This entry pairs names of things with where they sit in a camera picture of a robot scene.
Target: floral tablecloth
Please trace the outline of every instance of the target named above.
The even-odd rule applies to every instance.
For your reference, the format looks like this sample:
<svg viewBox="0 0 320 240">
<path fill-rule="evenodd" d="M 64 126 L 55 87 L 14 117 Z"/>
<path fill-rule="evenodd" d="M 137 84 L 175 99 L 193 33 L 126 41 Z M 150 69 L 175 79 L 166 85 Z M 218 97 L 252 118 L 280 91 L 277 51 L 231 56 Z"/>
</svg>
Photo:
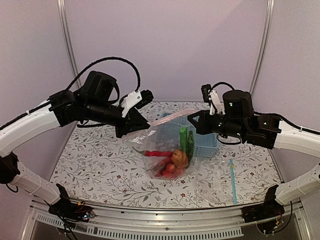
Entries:
<svg viewBox="0 0 320 240">
<path fill-rule="evenodd" d="M 200 102 L 153 102 L 141 109 L 149 121 L 163 113 L 208 109 Z M 268 187 L 280 182 L 268 151 L 248 144 L 223 145 L 199 171 L 175 180 L 151 179 L 140 156 L 115 137 L 111 126 L 76 128 L 50 179 L 72 198 L 133 207 L 207 208 L 261 202 Z"/>
</svg>

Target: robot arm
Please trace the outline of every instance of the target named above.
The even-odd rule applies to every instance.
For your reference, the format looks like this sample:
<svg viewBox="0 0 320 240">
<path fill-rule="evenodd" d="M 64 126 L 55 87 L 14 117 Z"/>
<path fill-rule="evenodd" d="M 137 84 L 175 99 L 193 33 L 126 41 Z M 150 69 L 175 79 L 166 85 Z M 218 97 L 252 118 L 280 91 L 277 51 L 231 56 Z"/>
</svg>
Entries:
<svg viewBox="0 0 320 240">
<path fill-rule="evenodd" d="M 224 113 L 213 111 L 215 103 L 220 103 L 218 95 L 212 94 L 214 90 L 209 84 L 201 89 L 203 100 L 209 103 L 210 110 L 201 110 L 188 116 L 198 134 L 216 133 L 220 142 L 223 138 L 234 137 L 239 141 L 231 144 L 247 142 L 268 149 L 288 149 L 320 158 L 320 132 L 299 127 L 279 114 L 254 112 L 250 93 L 241 90 L 233 89 L 223 94 Z M 244 207 L 242 216 L 246 222 L 274 217 L 277 211 L 284 213 L 283 205 L 318 189 L 320 163 L 292 181 L 270 187 L 264 203 Z"/>
<path fill-rule="evenodd" d="M 113 89 L 118 97 L 109 100 Z M 42 198 L 50 205 L 49 212 L 59 217 L 87 221 L 94 215 L 91 207 L 71 203 L 63 186 L 50 183 L 30 171 L 18 160 L 13 150 L 44 132 L 74 121 L 92 120 L 114 126 L 118 138 L 136 130 L 147 129 L 148 121 L 137 109 L 152 99 L 149 90 L 136 90 L 123 97 L 118 105 L 113 105 L 119 100 L 116 80 L 101 72 L 90 72 L 79 90 L 58 92 L 0 128 L 0 184 L 17 186 Z"/>
</svg>

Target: vent grille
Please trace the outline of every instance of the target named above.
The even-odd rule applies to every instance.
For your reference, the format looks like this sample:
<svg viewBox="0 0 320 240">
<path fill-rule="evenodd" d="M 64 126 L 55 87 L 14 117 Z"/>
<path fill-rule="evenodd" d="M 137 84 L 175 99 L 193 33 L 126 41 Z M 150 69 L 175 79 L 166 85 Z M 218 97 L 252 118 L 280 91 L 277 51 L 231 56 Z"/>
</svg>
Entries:
<svg viewBox="0 0 320 240">
<path fill-rule="evenodd" d="M 51 226 L 63 227 L 63 222 L 55 216 L 38 212 L 36 219 L 39 222 Z M 161 235 L 157 233 L 137 233 L 125 230 L 112 230 L 100 226 L 88 226 L 86 232 L 74 231 L 112 240 L 222 240 L 243 236 L 241 227 L 207 231 L 204 233 L 163 233 Z"/>
</svg>

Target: brown potato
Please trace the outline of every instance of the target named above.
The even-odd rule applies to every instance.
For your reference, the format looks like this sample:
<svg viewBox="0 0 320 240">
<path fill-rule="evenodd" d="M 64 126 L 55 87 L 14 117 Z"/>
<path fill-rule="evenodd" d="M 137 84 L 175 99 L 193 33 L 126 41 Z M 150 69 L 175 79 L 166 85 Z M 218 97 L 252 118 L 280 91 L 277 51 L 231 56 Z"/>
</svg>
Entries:
<svg viewBox="0 0 320 240">
<path fill-rule="evenodd" d="M 171 160 L 177 169 L 184 169 L 189 163 L 187 154 L 180 149 L 174 150 Z"/>
</svg>

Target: plastic basket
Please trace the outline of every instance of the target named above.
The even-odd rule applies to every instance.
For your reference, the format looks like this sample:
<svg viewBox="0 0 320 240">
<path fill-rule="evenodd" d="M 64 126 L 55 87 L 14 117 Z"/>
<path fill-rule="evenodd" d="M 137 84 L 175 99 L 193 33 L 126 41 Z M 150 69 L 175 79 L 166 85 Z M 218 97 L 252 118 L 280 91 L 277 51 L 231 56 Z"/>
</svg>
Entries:
<svg viewBox="0 0 320 240">
<path fill-rule="evenodd" d="M 163 113 L 162 118 L 170 115 L 171 113 Z M 162 144 L 164 147 L 170 146 L 172 149 L 178 148 L 180 145 L 180 135 L 178 131 L 170 131 L 170 129 L 176 129 L 179 127 L 186 127 L 192 130 L 194 133 L 195 149 L 194 155 L 202 158 L 212 158 L 218 147 L 219 142 L 217 141 L 216 134 L 211 133 L 207 135 L 200 135 L 196 133 L 196 128 L 188 121 L 187 116 L 181 116 L 170 122 L 164 123 L 159 133 L 156 136 L 158 144 Z"/>
</svg>

